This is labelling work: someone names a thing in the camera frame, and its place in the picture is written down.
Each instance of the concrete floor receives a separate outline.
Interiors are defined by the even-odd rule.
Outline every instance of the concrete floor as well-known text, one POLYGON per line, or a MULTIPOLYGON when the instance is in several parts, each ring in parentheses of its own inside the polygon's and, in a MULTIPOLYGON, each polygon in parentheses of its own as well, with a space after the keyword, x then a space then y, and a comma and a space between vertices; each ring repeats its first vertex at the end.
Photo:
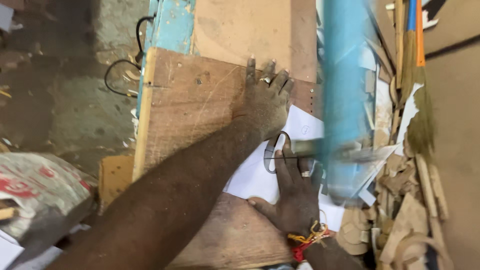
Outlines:
MULTIPOLYGON (((0 49, 0 86, 12 96, 0 95, 0 138, 11 151, 53 153, 94 177, 102 157, 133 154, 136 99, 108 91, 103 77, 110 63, 138 52, 135 26, 148 4, 26 1, 14 16, 23 29, 0 49)), ((137 91, 138 82, 123 78, 126 69, 136 71, 119 65, 111 84, 137 91)))

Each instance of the workbench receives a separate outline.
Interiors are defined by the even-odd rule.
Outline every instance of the workbench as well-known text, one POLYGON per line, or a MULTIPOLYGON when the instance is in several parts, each ring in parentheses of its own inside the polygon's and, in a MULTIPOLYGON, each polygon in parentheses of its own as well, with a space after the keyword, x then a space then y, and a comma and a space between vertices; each ring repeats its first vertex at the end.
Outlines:
MULTIPOLYGON (((213 28, 219 27, 213 32, 213 39, 218 39, 222 35, 221 29, 226 27, 221 21, 229 24, 229 17, 235 20, 240 16, 226 12, 222 18, 206 18, 202 16, 205 15, 204 11, 215 8, 208 6, 215 3, 214 1, 206 2, 201 7, 198 6, 203 10, 195 9, 195 0, 150 2, 149 16, 156 14, 156 17, 154 21, 148 22, 146 30, 147 53, 143 59, 138 98, 137 113, 140 120, 134 179, 138 179, 146 170, 177 150, 191 145, 231 121, 231 104, 241 96, 244 89, 244 65, 251 52, 238 53, 238 57, 233 58, 234 54, 231 52, 221 52, 222 49, 216 48, 215 44, 202 41, 202 38, 209 38, 209 31, 212 29, 207 31, 205 27, 195 28, 194 25, 201 25, 199 20, 207 22, 209 26, 213 25, 213 28)), ((280 2, 288 5, 280 8, 283 10, 275 10, 277 15, 278 12, 291 14, 290 19, 286 19, 287 25, 280 25, 292 35, 287 38, 287 42, 291 43, 279 43, 281 37, 275 35, 283 30, 275 28, 280 22, 269 18, 268 16, 274 16, 270 13, 263 18, 269 21, 264 30, 271 28, 268 39, 274 42, 264 48, 254 47, 253 44, 244 45, 247 46, 244 50, 254 48, 257 65, 271 58, 270 53, 282 54, 284 48, 287 48, 288 52, 292 51, 287 56, 282 54, 277 57, 278 63, 281 65, 283 60, 285 67, 290 68, 297 78, 290 100, 295 106, 321 119, 321 109, 319 110, 318 106, 315 106, 317 110, 313 109, 314 102, 322 96, 315 83, 315 2, 297 1, 294 8, 290 6, 290 0, 280 2)), ((267 1, 253 5, 272 3, 267 1)), ((208 13, 212 14, 220 16, 215 11, 208 13)), ((259 23, 254 18, 258 16, 253 16, 250 27, 257 27, 256 24, 259 23)), ((231 23, 229 31, 234 31, 234 22, 231 23)), ((242 48, 235 48, 232 51, 241 50, 242 48)), ((202 229, 168 268, 248 269, 291 260, 291 251, 280 231, 249 206, 246 200, 222 193, 202 229)))

